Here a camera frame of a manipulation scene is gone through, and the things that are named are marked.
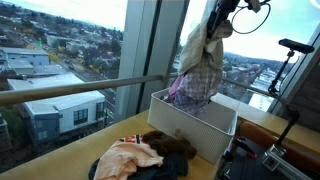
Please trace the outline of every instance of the white storage bin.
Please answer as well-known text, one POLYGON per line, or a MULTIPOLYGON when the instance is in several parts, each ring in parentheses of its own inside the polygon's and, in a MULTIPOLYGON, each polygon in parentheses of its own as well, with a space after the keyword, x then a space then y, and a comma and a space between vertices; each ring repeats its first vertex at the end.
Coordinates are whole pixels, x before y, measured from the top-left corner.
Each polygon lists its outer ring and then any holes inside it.
POLYGON ((177 128, 181 129, 198 155, 215 163, 235 134, 237 112, 211 102, 200 120, 160 100, 166 95, 168 89, 151 95, 148 123, 172 137, 177 128))

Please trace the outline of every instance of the city view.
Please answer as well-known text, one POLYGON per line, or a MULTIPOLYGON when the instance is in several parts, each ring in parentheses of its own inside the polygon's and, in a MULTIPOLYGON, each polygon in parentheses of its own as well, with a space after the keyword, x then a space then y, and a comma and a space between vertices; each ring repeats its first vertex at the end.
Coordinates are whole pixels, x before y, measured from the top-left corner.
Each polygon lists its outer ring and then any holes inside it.
MULTIPOLYGON (((107 25, 14 2, 0 0, 0 91, 118 78, 124 36, 119 24, 124 26, 125 17, 107 25)), ((194 28, 194 20, 188 21, 194 28)), ((172 72, 177 71, 185 41, 179 44, 172 72)), ((285 59, 285 54, 270 59, 225 48, 223 77, 267 91, 285 59)), ((286 66, 280 81, 293 66, 286 66)), ((109 88, 0 107, 0 173, 112 125, 116 93, 117 88, 109 88)), ((263 111, 273 100, 224 81, 219 93, 263 111)))

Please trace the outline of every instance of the handrail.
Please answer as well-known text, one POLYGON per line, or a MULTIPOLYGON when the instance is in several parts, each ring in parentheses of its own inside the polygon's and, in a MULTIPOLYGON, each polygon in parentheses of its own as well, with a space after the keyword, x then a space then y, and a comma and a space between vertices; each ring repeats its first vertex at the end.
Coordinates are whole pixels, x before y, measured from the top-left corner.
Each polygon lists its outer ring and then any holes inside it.
MULTIPOLYGON (((178 76, 178 73, 170 73, 170 78, 177 77, 177 76, 178 76)), ((257 93, 259 93, 259 94, 263 94, 263 95, 272 97, 267 91, 263 91, 263 90, 261 90, 261 89, 254 88, 254 87, 248 86, 248 85, 246 85, 246 84, 242 84, 242 83, 240 83, 240 82, 237 82, 237 81, 234 81, 234 80, 231 80, 231 79, 227 79, 227 78, 225 78, 225 77, 222 78, 222 81, 225 81, 225 82, 234 84, 234 85, 236 85, 236 86, 240 86, 240 87, 249 89, 249 90, 254 91, 254 92, 257 92, 257 93)))
POLYGON ((78 84, 28 89, 28 90, 3 91, 3 92, 0 92, 0 106, 23 103, 28 101, 35 101, 35 100, 52 98, 57 96, 64 96, 69 94, 94 91, 99 89, 145 83, 145 82, 156 81, 156 80, 163 80, 163 76, 152 75, 152 76, 143 76, 143 77, 134 77, 134 78, 84 82, 84 83, 78 83, 78 84))

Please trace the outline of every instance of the laundry basket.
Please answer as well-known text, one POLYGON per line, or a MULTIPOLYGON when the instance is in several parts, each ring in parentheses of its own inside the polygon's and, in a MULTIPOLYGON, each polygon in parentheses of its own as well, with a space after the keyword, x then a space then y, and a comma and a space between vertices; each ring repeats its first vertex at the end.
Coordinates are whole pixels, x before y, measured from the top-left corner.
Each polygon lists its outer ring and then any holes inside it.
POLYGON ((166 95, 168 89, 151 95, 148 123, 172 137, 177 128, 181 129, 198 155, 215 163, 235 134, 237 112, 211 102, 200 120, 160 99, 166 95))

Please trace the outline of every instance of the sky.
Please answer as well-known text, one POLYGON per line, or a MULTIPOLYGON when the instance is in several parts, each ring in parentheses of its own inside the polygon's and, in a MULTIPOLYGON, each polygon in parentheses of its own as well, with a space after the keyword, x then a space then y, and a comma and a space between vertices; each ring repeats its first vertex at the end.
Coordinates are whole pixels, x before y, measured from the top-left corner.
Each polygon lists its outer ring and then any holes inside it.
MULTIPOLYGON (((18 6, 65 18, 91 22, 105 27, 123 30, 128 0, 6 0, 18 6)), ((181 44, 187 42, 189 33, 200 23, 207 0, 190 0, 181 33, 181 44)), ((271 13, 266 22, 254 33, 233 33, 224 39, 224 50, 243 56, 285 60, 287 48, 278 41, 288 38, 308 43, 320 23, 320 0, 271 0, 271 13)), ((254 13, 247 9, 234 18, 233 27, 241 32, 254 29, 265 18, 268 11, 263 6, 254 13)))

